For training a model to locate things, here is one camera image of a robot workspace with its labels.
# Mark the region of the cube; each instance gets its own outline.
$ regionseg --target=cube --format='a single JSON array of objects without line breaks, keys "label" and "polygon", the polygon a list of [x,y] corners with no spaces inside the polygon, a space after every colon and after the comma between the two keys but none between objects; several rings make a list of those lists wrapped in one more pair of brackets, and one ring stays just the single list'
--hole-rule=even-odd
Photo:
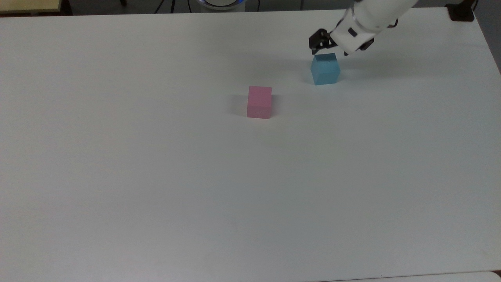
[{"label": "cube", "polygon": [[270,118],[272,115],[272,88],[249,86],[247,117]]},{"label": "cube", "polygon": [[334,53],[315,55],[311,70],[315,85],[336,83],[341,73],[336,54]]}]

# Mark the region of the cable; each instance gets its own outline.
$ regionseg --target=cable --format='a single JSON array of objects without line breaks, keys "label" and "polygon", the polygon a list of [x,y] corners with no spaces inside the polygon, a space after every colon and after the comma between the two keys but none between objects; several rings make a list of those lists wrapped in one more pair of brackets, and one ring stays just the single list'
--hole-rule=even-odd
[{"label": "cable", "polygon": [[176,5],[176,0],[172,0],[172,4],[170,5],[170,13],[174,13],[174,6]]},{"label": "cable", "polygon": [[164,2],[164,1],[165,1],[165,0],[162,0],[162,1],[160,2],[160,5],[158,5],[158,7],[157,7],[157,9],[155,10],[155,13],[154,13],[154,14],[156,14],[156,13],[158,12],[158,10],[160,9],[160,7],[162,7],[162,4],[163,4],[163,2]]},{"label": "cable", "polygon": [[392,28],[394,28],[395,26],[397,26],[397,24],[398,24],[398,19],[396,19],[396,20],[395,20],[395,23],[394,23],[394,24],[392,24],[392,25],[388,26],[388,28],[389,28],[389,29],[392,29]]}]

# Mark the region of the blue cube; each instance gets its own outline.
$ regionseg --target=blue cube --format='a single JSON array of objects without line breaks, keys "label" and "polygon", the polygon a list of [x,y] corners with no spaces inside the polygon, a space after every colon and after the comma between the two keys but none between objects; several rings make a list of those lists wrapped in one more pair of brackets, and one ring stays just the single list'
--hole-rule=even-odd
[{"label": "blue cube", "polygon": [[315,85],[336,83],[341,73],[334,53],[315,55],[311,69]]}]

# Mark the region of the table surface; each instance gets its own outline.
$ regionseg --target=table surface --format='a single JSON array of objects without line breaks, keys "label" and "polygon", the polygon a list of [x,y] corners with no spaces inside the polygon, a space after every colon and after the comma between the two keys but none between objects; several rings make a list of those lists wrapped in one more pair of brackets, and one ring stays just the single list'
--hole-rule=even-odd
[{"label": "table surface", "polygon": [[62,0],[1,0],[0,14],[58,12]]},{"label": "table surface", "polygon": [[[342,14],[0,19],[0,280],[500,269],[501,76],[477,22],[411,9],[315,86],[308,37]],[[271,119],[245,117],[249,85]]]}]

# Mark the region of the white robot arm segment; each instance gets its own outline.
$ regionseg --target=white robot arm segment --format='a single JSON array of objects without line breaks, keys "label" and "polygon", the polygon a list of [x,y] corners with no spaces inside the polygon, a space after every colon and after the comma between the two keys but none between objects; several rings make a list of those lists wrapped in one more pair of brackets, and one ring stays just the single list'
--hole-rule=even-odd
[{"label": "white robot arm segment", "polygon": [[357,0],[345,11],[330,33],[318,30],[310,37],[310,49],[339,46],[347,54],[365,50],[374,37],[395,22],[418,0]]}]

